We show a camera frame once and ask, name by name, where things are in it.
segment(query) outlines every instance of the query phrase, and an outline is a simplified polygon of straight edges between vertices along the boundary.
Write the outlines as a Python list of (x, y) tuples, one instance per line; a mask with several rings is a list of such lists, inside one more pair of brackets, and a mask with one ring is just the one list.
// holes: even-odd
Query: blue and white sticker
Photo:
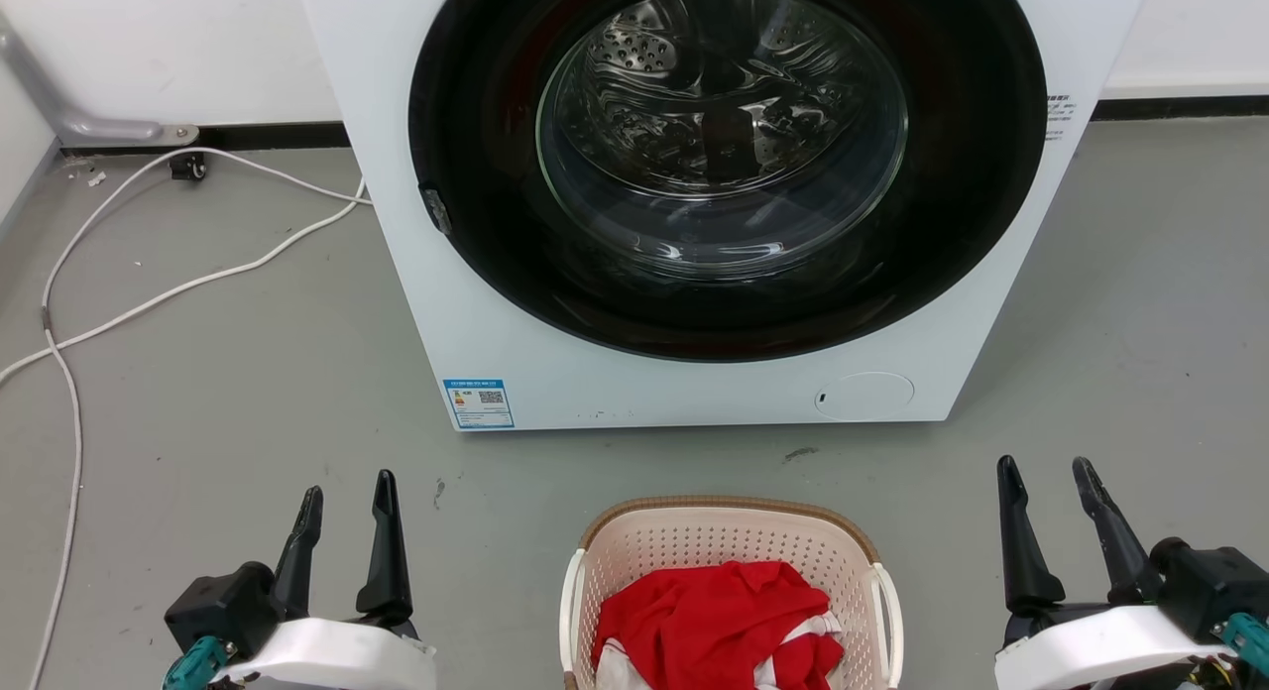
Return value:
[(510, 429), (511, 402), (501, 379), (445, 379), (445, 397), (454, 411), (458, 429)]

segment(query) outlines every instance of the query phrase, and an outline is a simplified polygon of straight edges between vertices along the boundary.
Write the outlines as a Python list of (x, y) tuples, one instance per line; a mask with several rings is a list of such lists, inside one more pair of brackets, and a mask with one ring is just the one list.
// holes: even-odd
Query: basket handle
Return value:
[(877, 638), (884, 644), (882, 661), (886, 663), (886, 687), (898, 687), (904, 675), (904, 613), (898, 608), (895, 581), (881, 562), (873, 564), (873, 608), (877, 610)]
[(563, 572), (563, 590), (560, 592), (560, 666), (563, 667), (565, 682), (572, 677), (574, 653), (574, 606), (577, 599), (577, 577), (581, 573), (581, 561), (586, 556), (586, 549), (577, 549), (577, 553), (569, 561), (569, 568)]

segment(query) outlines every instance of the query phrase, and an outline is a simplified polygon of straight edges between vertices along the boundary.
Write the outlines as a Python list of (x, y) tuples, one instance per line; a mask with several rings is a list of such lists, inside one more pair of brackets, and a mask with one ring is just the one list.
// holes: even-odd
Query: white cloth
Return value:
[[(780, 644), (802, 635), (832, 635), (840, 642), (841, 624), (831, 613), (808, 618), (789, 630)], [(634, 670), (634, 665), (626, 656), (626, 648), (615, 638), (609, 638), (599, 653), (595, 687), (596, 690), (652, 690), (652, 686), (645, 682), (643, 677)], [(779, 690), (775, 686), (775, 663), (772, 658), (766, 658), (754, 668), (754, 687), (755, 690)]]

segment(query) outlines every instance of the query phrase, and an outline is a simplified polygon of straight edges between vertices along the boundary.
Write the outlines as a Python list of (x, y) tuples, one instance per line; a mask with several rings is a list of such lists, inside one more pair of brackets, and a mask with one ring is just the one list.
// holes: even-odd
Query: clothes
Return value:
[[(841, 661), (841, 624), (827, 613), (802, 622), (784, 642), (754, 668), (755, 690), (827, 690), (825, 677)], [(595, 670), (598, 690), (652, 690), (626, 654), (621, 641), (609, 638)]]
[(796, 668), (819, 668), (831, 658), (831, 670), (841, 648), (834, 657), (821, 641), (798, 641), (782, 651), (783, 663), (774, 654), (789, 632), (826, 613), (825, 591), (784, 562), (661, 570), (604, 601), (591, 662), (599, 663), (615, 639), (651, 690), (753, 690), (754, 671), (768, 658), (780, 690), (821, 690), (807, 681), (808, 672), (796, 684)]

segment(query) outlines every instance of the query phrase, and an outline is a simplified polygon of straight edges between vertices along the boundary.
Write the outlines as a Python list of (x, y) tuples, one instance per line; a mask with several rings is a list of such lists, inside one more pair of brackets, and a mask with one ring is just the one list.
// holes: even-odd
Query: washing machine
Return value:
[(489, 431), (947, 419), (1141, 0), (303, 3)]

